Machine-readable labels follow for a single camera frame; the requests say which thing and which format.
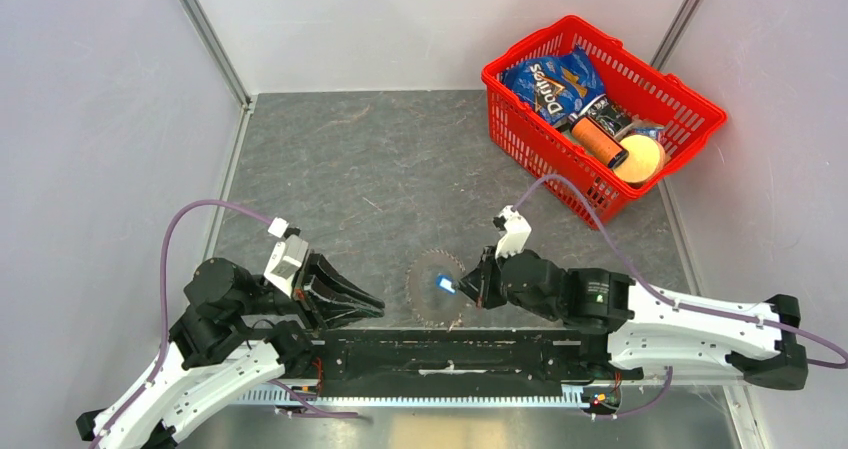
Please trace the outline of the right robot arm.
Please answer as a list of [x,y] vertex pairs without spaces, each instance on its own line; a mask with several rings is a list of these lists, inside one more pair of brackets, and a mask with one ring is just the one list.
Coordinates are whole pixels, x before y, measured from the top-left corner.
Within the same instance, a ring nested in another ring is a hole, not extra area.
[[532,250],[498,258],[493,247],[453,286],[481,308],[510,304],[600,337],[577,351],[579,369],[591,378],[614,368],[671,366],[714,368],[775,390],[800,390],[807,382],[806,349],[790,331],[800,322],[792,296],[738,303],[649,291],[626,274],[563,269]]

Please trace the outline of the blue key tag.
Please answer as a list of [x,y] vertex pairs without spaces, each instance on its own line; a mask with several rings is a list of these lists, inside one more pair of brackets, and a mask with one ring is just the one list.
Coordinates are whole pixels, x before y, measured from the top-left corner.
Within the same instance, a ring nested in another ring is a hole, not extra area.
[[456,293],[456,287],[454,280],[448,275],[439,275],[436,279],[436,285],[442,291],[445,291],[449,294]]

